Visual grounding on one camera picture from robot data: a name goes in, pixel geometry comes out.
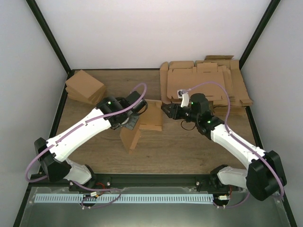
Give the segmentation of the brown cardboard box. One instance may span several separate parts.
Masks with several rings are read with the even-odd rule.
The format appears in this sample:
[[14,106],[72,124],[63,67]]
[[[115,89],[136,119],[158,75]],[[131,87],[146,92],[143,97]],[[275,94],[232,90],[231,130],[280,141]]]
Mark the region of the brown cardboard box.
[[148,104],[147,110],[139,116],[139,120],[134,129],[122,127],[120,131],[120,139],[126,151],[131,154],[140,138],[140,130],[162,131],[163,117],[160,100],[146,100]]

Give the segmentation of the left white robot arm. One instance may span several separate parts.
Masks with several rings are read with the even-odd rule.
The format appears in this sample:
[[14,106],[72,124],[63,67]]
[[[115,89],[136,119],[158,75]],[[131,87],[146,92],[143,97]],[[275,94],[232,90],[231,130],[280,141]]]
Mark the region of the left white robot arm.
[[92,191],[97,180],[88,165],[80,165],[69,159],[78,147],[108,129],[116,130],[128,124],[132,117],[148,108],[143,97],[134,91],[126,98],[109,96],[100,101],[82,120],[63,133],[50,138],[38,138],[34,142],[39,163],[50,182],[62,179],[76,181],[86,191]]

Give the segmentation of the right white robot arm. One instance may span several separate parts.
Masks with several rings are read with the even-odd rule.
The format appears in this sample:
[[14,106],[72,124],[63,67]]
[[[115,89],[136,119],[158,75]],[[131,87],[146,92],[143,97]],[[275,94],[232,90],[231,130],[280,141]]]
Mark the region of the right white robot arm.
[[266,152],[233,132],[223,120],[213,115],[205,95],[193,94],[188,102],[189,106],[163,104],[161,109],[171,119],[195,123],[200,134],[221,145],[245,167],[221,165],[214,169],[210,179],[213,189],[220,191],[226,185],[237,186],[248,190],[259,201],[276,192],[284,193],[287,180],[281,158],[275,151]]

